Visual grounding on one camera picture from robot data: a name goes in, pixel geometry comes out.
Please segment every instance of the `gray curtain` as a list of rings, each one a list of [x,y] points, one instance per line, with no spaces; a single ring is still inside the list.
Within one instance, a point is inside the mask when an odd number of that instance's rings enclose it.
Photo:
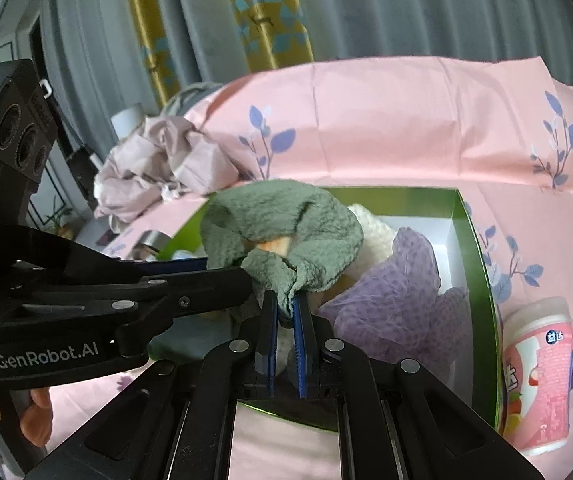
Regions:
[[[104,158],[110,117],[135,103],[158,112],[128,0],[41,0],[42,44],[54,95],[77,135]]]
[[[315,60],[445,56],[497,61],[541,56],[573,84],[570,0],[300,0]],[[160,0],[181,84],[248,72],[229,0]],[[190,67],[183,72],[182,67]]]
[[[180,87],[249,72],[230,0],[159,0]],[[541,56],[573,84],[570,0],[300,0],[314,60],[446,56],[497,61]],[[128,0],[42,0],[55,95],[101,156],[109,117],[136,102],[157,113]]]

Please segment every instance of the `metal canister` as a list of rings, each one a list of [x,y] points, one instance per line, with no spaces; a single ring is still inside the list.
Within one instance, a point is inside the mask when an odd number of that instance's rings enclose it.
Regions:
[[[160,231],[145,231],[137,240],[129,259],[131,260],[156,260],[160,251],[171,241],[171,237]]]

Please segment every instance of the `curtain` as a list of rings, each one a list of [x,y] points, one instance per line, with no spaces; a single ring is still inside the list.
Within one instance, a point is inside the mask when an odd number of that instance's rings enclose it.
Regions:
[[[138,102],[149,114],[160,109],[129,0],[41,0],[40,23],[55,98],[104,158],[118,142],[112,115]]]
[[[160,0],[160,7],[173,62],[197,67],[204,80],[364,56],[542,56],[555,78],[573,84],[571,0]],[[180,11],[183,25],[174,28]]]
[[[109,117],[178,89],[364,56],[541,56],[573,85],[570,0],[42,0],[56,97],[100,155]]]

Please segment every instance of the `camera lens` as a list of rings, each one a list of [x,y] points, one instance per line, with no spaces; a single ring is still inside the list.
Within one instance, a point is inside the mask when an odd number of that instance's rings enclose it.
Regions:
[[[20,168],[26,166],[28,158],[31,156],[34,146],[36,145],[36,140],[38,138],[38,133],[36,132],[35,126],[31,125],[22,134],[20,139],[20,145],[18,146],[18,152],[15,156],[15,161]]]
[[[36,155],[36,162],[33,166],[33,171],[38,174],[44,168],[44,163],[46,162],[46,146],[42,146]]]
[[[20,107],[13,105],[4,112],[0,122],[0,149],[8,147],[20,126]]]

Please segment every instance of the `purple mesh fabric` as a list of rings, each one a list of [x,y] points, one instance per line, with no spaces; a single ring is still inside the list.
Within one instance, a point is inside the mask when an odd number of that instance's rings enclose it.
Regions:
[[[335,336],[369,357],[396,363],[413,357],[442,380],[471,333],[467,293],[441,280],[431,243],[410,228],[397,232],[393,256],[370,269],[318,315]]]

